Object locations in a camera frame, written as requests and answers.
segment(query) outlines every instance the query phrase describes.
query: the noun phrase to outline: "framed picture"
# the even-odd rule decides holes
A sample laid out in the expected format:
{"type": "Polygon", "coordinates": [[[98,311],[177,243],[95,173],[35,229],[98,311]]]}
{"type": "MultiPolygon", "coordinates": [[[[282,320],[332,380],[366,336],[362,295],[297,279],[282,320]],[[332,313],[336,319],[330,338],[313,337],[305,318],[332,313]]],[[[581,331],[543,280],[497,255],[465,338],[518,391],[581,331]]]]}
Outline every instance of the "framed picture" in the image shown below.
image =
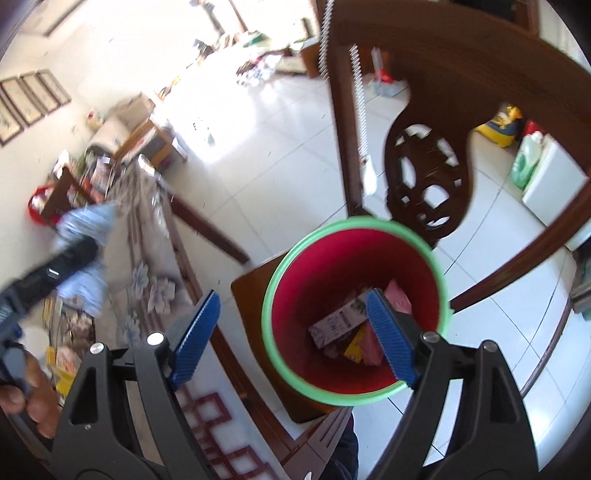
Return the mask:
{"type": "Polygon", "coordinates": [[[56,80],[53,74],[49,70],[40,70],[37,72],[37,77],[41,80],[42,84],[45,85],[47,90],[53,95],[60,105],[65,105],[72,101],[72,97],[67,94],[60,83],[56,80]]]}
{"type": "Polygon", "coordinates": [[[60,102],[58,102],[51,94],[35,72],[21,75],[21,82],[25,85],[25,89],[28,89],[30,96],[35,97],[37,103],[39,103],[47,113],[51,113],[60,107],[60,102]]]}
{"type": "Polygon", "coordinates": [[[22,131],[22,125],[4,99],[0,97],[0,145],[6,145],[22,131]]]}
{"type": "Polygon", "coordinates": [[[29,97],[28,92],[22,88],[16,77],[1,81],[0,88],[27,125],[32,125],[43,118],[41,108],[29,97]]]}

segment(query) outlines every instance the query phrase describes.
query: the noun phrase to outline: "wooden stool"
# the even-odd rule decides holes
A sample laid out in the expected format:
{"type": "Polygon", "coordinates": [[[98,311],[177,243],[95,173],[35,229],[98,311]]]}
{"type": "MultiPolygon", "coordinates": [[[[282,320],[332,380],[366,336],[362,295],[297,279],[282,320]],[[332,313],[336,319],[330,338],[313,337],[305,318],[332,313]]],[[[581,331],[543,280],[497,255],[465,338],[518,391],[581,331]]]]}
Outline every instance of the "wooden stool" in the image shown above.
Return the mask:
{"type": "Polygon", "coordinates": [[[335,411],[337,407],[318,403],[296,392],[275,370],[265,350],[261,329],[262,303],[271,277],[284,256],[285,254],[282,254],[272,258],[234,280],[232,293],[256,361],[273,385],[291,419],[296,423],[304,423],[335,411]]]}

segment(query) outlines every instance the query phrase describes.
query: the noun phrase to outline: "chair leg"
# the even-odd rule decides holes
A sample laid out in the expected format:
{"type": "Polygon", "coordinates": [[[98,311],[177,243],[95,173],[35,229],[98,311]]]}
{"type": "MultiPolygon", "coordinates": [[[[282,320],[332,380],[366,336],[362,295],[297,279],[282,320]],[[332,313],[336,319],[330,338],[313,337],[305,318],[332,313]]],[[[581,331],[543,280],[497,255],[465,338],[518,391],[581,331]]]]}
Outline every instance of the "chair leg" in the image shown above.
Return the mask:
{"type": "Polygon", "coordinates": [[[171,196],[170,206],[177,217],[237,262],[242,265],[250,262],[251,258],[242,248],[230,240],[214,224],[210,223],[201,213],[191,208],[183,199],[176,195],[171,196]]]}

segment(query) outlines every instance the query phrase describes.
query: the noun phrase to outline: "silver bolt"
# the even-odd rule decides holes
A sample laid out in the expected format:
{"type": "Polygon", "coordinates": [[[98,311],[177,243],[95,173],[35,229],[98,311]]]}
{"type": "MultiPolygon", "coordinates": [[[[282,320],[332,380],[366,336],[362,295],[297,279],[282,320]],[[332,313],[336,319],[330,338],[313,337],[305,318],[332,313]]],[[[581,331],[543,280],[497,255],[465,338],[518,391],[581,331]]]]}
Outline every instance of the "silver bolt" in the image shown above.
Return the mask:
{"type": "Polygon", "coordinates": [[[92,353],[93,355],[97,355],[98,353],[101,353],[103,350],[105,349],[105,346],[102,343],[94,343],[91,347],[90,347],[90,353],[92,353]]]}
{"type": "Polygon", "coordinates": [[[484,350],[490,353],[494,353],[499,349],[499,346],[493,342],[492,340],[485,340],[484,342],[484,350]]]}
{"type": "Polygon", "coordinates": [[[154,332],[148,335],[149,345],[160,345],[162,342],[164,342],[164,334],[160,332],[154,332]]]}
{"type": "Polygon", "coordinates": [[[425,332],[423,333],[423,340],[427,343],[437,343],[441,337],[436,332],[425,332]]]}

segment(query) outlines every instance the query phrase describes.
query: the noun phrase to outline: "bucket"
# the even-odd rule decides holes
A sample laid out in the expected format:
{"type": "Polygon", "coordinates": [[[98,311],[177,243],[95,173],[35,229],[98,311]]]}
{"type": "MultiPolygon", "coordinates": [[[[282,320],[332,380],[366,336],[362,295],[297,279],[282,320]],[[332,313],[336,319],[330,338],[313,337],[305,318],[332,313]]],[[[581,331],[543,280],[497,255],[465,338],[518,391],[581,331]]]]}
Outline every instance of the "bucket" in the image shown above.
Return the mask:
{"type": "Polygon", "coordinates": [[[403,225],[353,217],[292,248],[271,278],[261,319],[265,349],[285,381],[312,400],[337,406],[373,403],[403,389],[387,361],[369,367],[327,358],[308,332],[360,288],[385,289],[392,279],[421,329],[443,335],[451,316],[443,274],[427,243],[403,225]]]}

